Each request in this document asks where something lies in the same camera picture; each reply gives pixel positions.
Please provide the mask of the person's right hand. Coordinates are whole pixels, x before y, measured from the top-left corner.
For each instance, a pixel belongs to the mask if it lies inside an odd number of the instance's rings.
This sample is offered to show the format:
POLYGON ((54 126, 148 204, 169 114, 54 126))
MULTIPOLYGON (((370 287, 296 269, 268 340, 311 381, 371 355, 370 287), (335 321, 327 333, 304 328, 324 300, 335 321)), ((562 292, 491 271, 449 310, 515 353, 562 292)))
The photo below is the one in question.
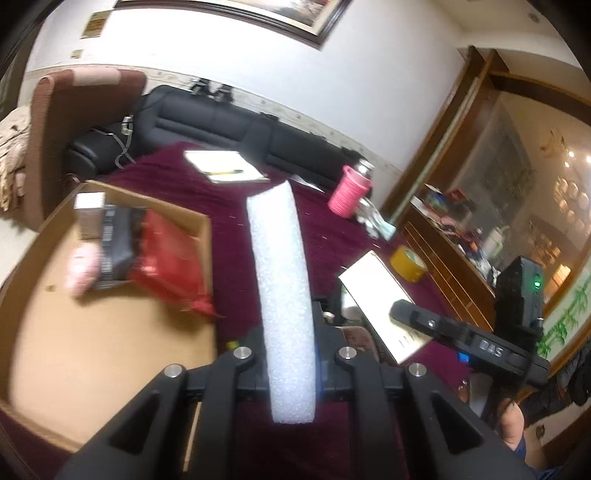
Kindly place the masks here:
POLYGON ((522 460, 527 448, 525 441, 525 417, 520 406, 511 399, 504 399, 498 407, 497 430, 503 442, 522 460))

